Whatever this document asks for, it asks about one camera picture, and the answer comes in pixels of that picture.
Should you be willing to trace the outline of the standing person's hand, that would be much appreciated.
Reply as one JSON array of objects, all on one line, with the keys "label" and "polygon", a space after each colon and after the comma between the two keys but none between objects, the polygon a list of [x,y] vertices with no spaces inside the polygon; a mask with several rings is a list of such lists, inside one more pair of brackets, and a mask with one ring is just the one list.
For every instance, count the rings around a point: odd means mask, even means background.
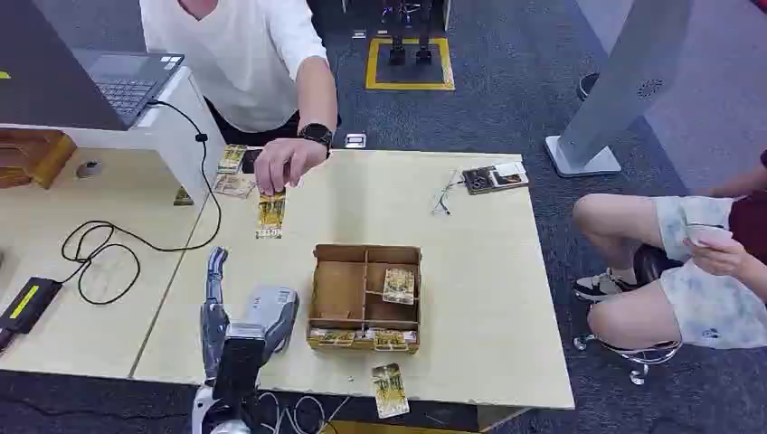
[{"label": "standing person's hand", "polygon": [[278,138],[270,141],[254,162],[254,175],[261,194],[282,193],[287,185],[297,186],[301,177],[328,156],[325,145],[305,138]]}]

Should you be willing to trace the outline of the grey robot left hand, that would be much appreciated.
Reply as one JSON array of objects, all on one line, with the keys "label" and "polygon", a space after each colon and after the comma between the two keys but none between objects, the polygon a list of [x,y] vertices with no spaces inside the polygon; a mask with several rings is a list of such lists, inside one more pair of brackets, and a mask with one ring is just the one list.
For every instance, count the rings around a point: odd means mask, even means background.
[{"label": "grey robot left hand", "polygon": [[[205,301],[200,307],[200,338],[207,382],[212,382],[218,374],[224,337],[231,323],[223,305],[223,265],[227,258],[226,249],[214,247],[207,260]],[[256,336],[265,340],[264,349],[256,357],[259,367],[288,345],[298,308],[298,293],[292,288],[257,286],[252,292],[239,324],[253,328]]]}]

